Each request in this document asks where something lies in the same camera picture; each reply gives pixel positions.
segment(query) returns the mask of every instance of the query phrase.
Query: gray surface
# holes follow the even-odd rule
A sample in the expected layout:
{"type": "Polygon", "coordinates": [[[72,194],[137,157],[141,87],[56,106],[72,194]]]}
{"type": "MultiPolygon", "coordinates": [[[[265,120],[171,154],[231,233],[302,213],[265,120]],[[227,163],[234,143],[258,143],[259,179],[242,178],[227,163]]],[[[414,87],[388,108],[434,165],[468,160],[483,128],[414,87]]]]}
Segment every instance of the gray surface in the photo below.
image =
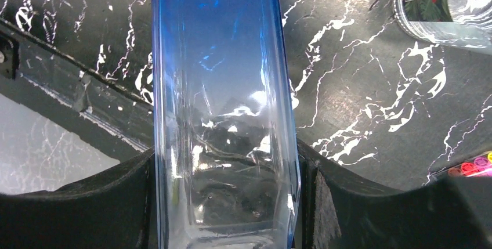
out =
{"type": "Polygon", "coordinates": [[[297,136],[321,155],[409,190],[490,148],[491,56],[415,40],[393,0],[281,1],[297,136]]]}
{"type": "Polygon", "coordinates": [[[119,163],[0,95],[0,193],[56,190],[119,163]]]}

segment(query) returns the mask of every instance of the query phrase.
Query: black marble surface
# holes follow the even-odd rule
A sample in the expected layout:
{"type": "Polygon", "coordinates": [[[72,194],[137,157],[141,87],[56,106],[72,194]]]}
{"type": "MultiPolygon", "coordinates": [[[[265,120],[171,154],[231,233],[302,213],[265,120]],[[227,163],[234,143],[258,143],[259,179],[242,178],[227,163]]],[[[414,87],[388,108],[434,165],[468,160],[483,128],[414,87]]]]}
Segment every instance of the black marble surface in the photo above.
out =
{"type": "MultiPolygon", "coordinates": [[[[280,0],[297,134],[408,190],[491,147],[492,57],[419,42],[393,0],[280,0]]],[[[152,103],[150,0],[0,0],[0,17],[152,103]]]]}

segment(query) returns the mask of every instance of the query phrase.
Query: glass bottle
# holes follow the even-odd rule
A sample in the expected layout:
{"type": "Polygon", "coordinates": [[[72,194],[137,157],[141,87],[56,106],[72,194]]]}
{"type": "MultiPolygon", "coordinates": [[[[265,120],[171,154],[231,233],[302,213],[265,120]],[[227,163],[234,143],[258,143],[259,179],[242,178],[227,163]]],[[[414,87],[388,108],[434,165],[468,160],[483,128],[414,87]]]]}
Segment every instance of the glass bottle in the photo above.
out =
{"type": "Polygon", "coordinates": [[[278,0],[152,0],[160,248],[291,248],[300,176],[278,0]]]}

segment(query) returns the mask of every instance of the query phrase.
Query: red marker cap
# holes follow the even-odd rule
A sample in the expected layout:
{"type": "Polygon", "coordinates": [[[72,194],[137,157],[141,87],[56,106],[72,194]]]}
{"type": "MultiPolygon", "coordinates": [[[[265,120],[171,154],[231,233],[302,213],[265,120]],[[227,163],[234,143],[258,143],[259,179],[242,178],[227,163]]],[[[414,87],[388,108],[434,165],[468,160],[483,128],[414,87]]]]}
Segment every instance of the red marker cap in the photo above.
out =
{"type": "Polygon", "coordinates": [[[464,175],[473,175],[478,172],[474,163],[465,162],[461,164],[461,171],[464,175]]]}

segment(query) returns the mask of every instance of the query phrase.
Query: clear glass bottle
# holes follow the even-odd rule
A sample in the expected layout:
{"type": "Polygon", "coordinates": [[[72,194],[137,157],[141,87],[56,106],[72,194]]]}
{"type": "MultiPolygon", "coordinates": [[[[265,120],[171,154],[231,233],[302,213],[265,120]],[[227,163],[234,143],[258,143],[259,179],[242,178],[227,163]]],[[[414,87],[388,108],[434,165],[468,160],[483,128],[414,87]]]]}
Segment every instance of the clear glass bottle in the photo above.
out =
{"type": "Polygon", "coordinates": [[[278,0],[152,0],[160,248],[290,248],[300,176],[278,0]]]}
{"type": "Polygon", "coordinates": [[[417,39],[492,55],[492,0],[395,0],[395,12],[417,39]]]}

